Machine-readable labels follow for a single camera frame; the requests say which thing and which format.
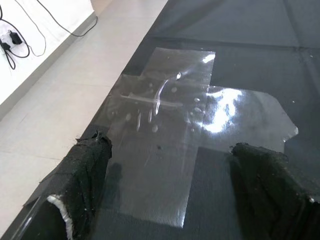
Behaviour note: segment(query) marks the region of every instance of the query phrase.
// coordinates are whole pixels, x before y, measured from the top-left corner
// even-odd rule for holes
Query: white wall
[[[40,0],[57,21],[73,32],[92,13],[90,0]],[[41,57],[32,53],[28,58],[13,57],[16,69],[12,70],[6,56],[0,54],[0,105],[20,86],[28,76],[70,35],[61,29],[50,15],[35,0],[18,0],[46,38],[46,52]],[[0,0],[3,19],[15,25],[35,54],[43,53],[45,42],[35,25],[29,20],[14,0]],[[0,36],[8,32],[9,25],[0,22]],[[24,44],[16,46],[13,52],[24,55]]]

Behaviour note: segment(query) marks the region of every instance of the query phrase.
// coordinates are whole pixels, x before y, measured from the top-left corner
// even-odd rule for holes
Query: floor
[[[167,0],[92,0],[98,25],[0,122],[0,236],[82,135]]]

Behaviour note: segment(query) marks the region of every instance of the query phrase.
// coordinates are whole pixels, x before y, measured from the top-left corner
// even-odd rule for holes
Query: wall socket
[[[3,35],[0,35],[0,39],[3,43],[7,43],[10,45],[11,49],[15,48],[17,45],[13,44],[12,39],[10,37],[10,32],[7,32]],[[5,54],[4,50],[2,49],[2,47],[0,47],[0,53],[1,54]]]

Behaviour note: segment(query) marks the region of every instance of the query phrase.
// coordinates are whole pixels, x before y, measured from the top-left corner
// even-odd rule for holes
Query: clear plastic sheet
[[[94,120],[113,145],[102,208],[183,227],[214,59],[157,48],[141,76],[120,76]]]
[[[202,147],[229,152],[236,143],[248,143],[283,153],[286,140],[299,132],[267,93],[211,86],[207,96]]]
[[[120,76],[93,120],[113,145],[103,209],[182,228],[199,147],[283,151],[298,133],[270,95],[210,86],[215,57],[156,48],[140,76]]]

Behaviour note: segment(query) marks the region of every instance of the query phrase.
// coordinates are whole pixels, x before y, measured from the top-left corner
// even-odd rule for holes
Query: black tarp
[[[169,0],[123,74],[140,76],[156,48],[215,52],[210,85],[275,97],[299,129],[284,153],[319,182],[319,13],[316,0]],[[106,106],[107,101],[84,135],[110,127],[101,121]],[[183,228],[101,207],[91,239],[268,239],[229,158],[197,149]]]

